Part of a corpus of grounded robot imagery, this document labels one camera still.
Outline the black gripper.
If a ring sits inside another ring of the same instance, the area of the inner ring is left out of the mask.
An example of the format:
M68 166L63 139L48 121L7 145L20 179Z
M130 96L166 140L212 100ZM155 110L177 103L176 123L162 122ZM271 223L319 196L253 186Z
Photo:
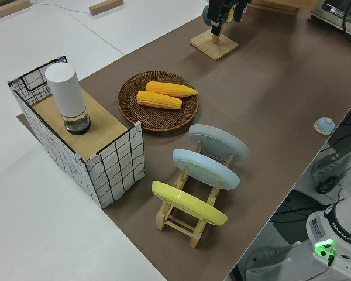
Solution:
M215 36L219 36L221 33L221 27L223 22L223 15L225 13L225 7L221 5L225 5L227 7L232 7L235 5L243 5L243 6L235 6L235 11L233 14L233 20L235 22L241 22L243 14L247 10L247 4L249 0L208 0L209 6L208 8L208 19L211 20L211 32Z

